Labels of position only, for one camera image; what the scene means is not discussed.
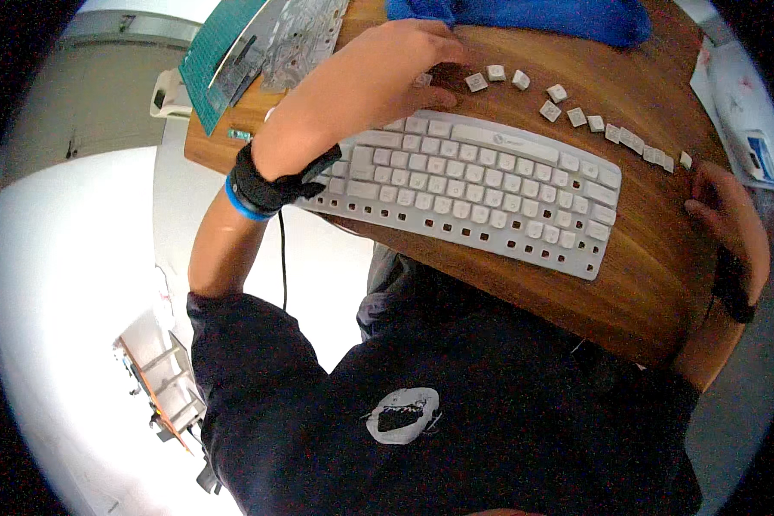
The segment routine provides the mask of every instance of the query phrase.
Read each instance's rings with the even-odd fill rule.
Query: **white keyboard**
[[[417,111],[340,142],[295,204],[593,280],[616,221],[619,167],[545,136]]]

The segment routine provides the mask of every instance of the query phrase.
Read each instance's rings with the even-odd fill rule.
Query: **spacebar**
[[[451,139],[502,150],[529,160],[547,163],[553,167],[556,166],[559,160],[559,151],[556,149],[535,144],[526,139],[516,138],[516,136],[497,133],[494,130],[481,129],[464,124],[453,126]]]

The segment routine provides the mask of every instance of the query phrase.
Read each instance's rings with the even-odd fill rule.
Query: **t-shirt graphic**
[[[438,408],[439,395],[434,389],[394,390],[373,408],[367,429],[382,444],[408,444],[438,421]]]

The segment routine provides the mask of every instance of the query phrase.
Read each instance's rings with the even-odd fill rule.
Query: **blue wristband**
[[[227,182],[224,185],[224,191],[227,192],[227,199],[229,199],[229,204],[233,205],[233,208],[235,208],[235,210],[238,213],[247,217],[250,221],[266,222],[275,216],[275,215],[262,215],[260,213],[253,212],[244,204],[242,204],[241,201],[238,201],[237,197],[235,196],[235,191],[233,190],[232,182],[229,180],[229,176],[227,176]]]

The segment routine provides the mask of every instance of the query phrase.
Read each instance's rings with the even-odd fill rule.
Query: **green cutting mat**
[[[200,27],[178,69],[206,135],[212,135],[225,106],[214,107],[207,98],[209,82],[223,57],[264,0],[221,0]]]

